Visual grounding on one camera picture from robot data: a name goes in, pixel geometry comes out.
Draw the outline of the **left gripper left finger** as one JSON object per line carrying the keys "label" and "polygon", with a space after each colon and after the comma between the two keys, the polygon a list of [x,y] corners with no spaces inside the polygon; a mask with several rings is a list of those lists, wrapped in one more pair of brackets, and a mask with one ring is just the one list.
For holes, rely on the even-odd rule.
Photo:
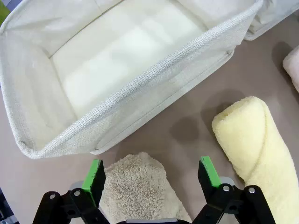
{"label": "left gripper left finger", "polygon": [[64,195],[55,191],[43,195],[33,223],[69,224],[74,218],[81,218],[85,224],[109,223],[99,210],[105,180],[103,161],[93,160],[82,187]]}

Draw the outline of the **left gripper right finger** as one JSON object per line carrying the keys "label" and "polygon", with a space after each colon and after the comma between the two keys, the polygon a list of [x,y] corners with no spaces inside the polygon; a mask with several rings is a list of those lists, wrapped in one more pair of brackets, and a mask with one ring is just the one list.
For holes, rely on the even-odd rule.
{"label": "left gripper right finger", "polygon": [[194,224],[217,224],[224,214],[233,214],[240,224],[275,223],[261,188],[249,185],[241,190],[221,183],[209,156],[199,160],[198,180],[206,205],[193,220]]}

